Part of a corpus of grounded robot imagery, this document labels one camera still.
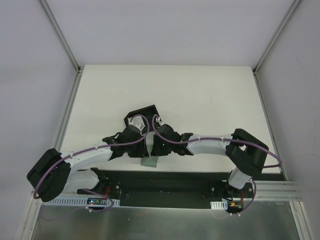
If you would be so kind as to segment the green leather card holder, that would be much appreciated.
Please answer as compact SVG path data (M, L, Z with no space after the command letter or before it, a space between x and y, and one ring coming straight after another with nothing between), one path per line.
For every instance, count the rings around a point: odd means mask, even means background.
M144 156L141 161L140 161L140 165L143 166L143 167L149 167L149 168L156 168L157 165L158 165L158 159L159 157L158 156L152 156L151 153L152 153L152 149L153 149L153 146L152 145L147 145L146 146L146 150L147 150L147 153L148 153L148 156Z

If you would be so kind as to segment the black plastic card box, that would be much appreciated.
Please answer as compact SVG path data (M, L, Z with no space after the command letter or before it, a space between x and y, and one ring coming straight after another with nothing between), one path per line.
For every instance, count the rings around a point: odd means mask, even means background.
M141 132L143 135L147 133L147 122L149 124L149 131L153 132L153 128L152 128L152 119L153 116L157 115L158 117L160 117L160 114L156 108L156 106L150 105L150 106L146 106L143 108L139 108L133 111L130 111L125 117L124 117L124 124L125 126L129 126L130 121L137 121L137 120L143 120L144 124L145 124L145 128L143 129L143 131Z

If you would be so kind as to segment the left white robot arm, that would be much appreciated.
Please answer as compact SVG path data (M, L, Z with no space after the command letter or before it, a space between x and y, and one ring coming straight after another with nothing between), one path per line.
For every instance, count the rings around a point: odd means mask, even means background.
M98 144L70 152L48 149L28 172L26 178L34 189L34 199L49 202L62 192L108 196L110 183L94 164L128 154L146 155L149 127L128 125L122 132L103 138Z

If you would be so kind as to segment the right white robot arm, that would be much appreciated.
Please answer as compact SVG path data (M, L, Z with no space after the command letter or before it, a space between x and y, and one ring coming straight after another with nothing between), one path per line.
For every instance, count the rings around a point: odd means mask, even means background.
M269 147L242 128L223 136L204 136L195 133L179 134L168 124L163 124L153 136L151 156L162 157L171 153L180 156L198 154L228 157L235 169L231 171L225 192L237 197L251 179L261 175Z

